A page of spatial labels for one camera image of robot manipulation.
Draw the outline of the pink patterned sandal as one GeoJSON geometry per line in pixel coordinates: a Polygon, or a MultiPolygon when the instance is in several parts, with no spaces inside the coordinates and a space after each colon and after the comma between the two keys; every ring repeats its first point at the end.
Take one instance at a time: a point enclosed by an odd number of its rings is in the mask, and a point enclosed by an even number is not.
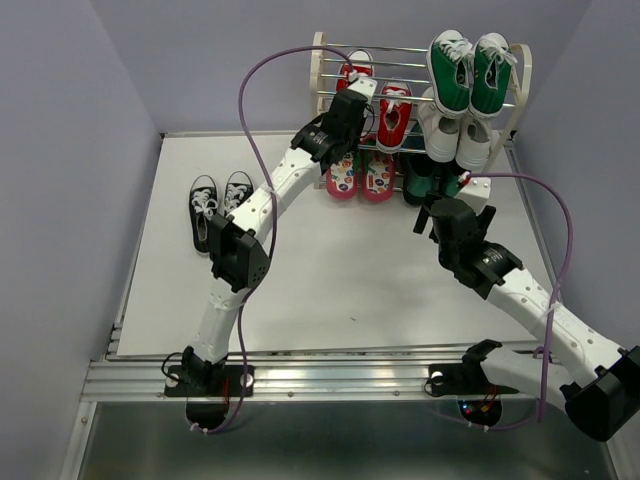
{"type": "Polygon", "coordinates": [[[394,191],[396,166],[392,155],[379,150],[362,150],[362,193],[371,203],[389,200],[394,191]]]}
{"type": "Polygon", "coordinates": [[[357,194],[360,178],[360,152],[358,150],[347,152],[340,161],[327,170],[326,191],[334,199],[349,200],[357,194]]]}

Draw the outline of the red sneaker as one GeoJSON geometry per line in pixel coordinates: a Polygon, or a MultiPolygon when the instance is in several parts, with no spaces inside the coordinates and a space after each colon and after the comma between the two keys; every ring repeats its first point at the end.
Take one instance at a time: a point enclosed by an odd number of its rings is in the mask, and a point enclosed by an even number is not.
{"type": "Polygon", "coordinates": [[[343,63],[339,70],[340,78],[336,81],[336,92],[346,89],[351,84],[354,72],[359,76],[374,76],[373,58],[369,51],[357,49],[350,52],[348,58],[349,62],[343,63]]]}
{"type": "Polygon", "coordinates": [[[388,81],[383,85],[382,95],[376,145],[383,153],[393,154],[405,139],[412,110],[412,102],[408,100],[411,90],[405,82],[388,81]]]}

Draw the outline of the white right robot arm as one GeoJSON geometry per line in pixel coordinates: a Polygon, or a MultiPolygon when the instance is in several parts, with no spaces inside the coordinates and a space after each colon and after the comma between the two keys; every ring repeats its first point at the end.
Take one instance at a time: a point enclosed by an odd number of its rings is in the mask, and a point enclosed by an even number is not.
{"type": "Polygon", "coordinates": [[[427,232],[438,261],[463,286],[506,313],[540,341],[525,355],[485,339],[457,363],[433,364],[432,397],[517,392],[564,412],[587,437],[606,442],[639,412],[639,349],[626,349],[580,320],[547,292],[522,261],[486,239],[496,213],[460,199],[430,199],[414,231],[427,232]]]}

